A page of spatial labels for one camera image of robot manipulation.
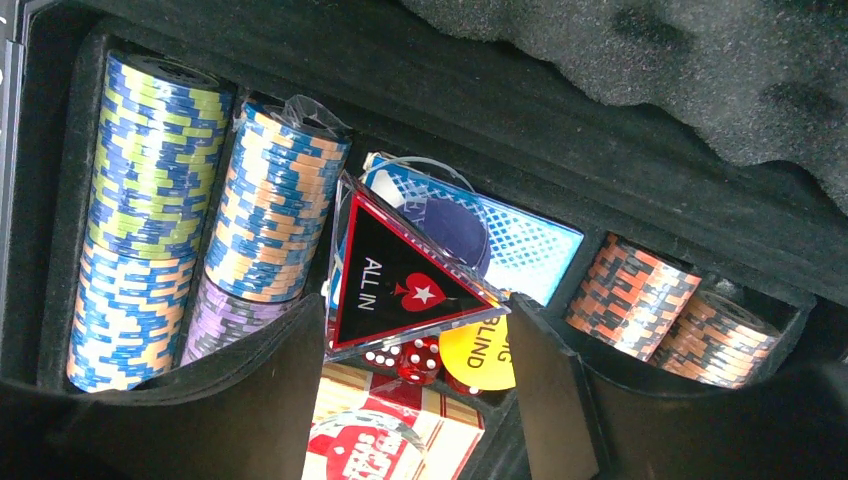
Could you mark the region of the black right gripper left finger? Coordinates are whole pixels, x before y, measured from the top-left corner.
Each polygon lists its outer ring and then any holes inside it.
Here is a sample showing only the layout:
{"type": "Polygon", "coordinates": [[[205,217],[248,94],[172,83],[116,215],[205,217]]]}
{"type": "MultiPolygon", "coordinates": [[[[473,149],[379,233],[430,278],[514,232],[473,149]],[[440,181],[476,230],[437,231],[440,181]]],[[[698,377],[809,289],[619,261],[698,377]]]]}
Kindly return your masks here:
{"type": "Polygon", "coordinates": [[[131,391],[1,386],[5,479],[297,479],[323,348],[324,302],[131,391]]]}

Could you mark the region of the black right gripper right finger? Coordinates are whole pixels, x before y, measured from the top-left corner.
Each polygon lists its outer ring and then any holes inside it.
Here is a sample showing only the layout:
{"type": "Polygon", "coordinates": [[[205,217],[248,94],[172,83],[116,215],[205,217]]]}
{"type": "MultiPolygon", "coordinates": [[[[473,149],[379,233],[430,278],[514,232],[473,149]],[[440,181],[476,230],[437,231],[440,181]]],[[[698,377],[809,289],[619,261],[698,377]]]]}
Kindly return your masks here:
{"type": "Polygon", "coordinates": [[[796,368],[739,389],[634,359],[528,297],[508,333],[536,479],[843,479],[847,369],[796,368]]]}

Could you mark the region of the black red all-in triangle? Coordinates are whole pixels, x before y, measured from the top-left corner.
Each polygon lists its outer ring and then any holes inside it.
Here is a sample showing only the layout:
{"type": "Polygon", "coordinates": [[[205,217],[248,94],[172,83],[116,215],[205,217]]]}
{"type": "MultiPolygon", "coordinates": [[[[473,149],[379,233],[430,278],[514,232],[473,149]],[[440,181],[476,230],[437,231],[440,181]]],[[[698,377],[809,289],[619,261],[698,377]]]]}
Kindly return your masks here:
{"type": "Polygon", "coordinates": [[[359,179],[338,180],[324,358],[339,361],[509,313],[507,297],[359,179]]]}

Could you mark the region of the black poker set case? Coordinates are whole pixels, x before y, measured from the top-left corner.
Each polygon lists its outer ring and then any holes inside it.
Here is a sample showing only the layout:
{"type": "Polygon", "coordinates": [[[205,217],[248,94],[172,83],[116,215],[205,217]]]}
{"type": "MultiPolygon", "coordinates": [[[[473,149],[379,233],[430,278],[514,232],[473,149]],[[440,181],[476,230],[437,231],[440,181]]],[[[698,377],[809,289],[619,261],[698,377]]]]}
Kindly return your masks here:
{"type": "MultiPolygon", "coordinates": [[[[238,99],[304,93],[370,149],[434,157],[585,233],[672,256],[776,327],[755,380],[847,369],[847,6],[841,1],[5,1],[1,386],[64,378],[109,49],[238,99]]],[[[518,392],[465,479],[532,476],[518,392]]]]}

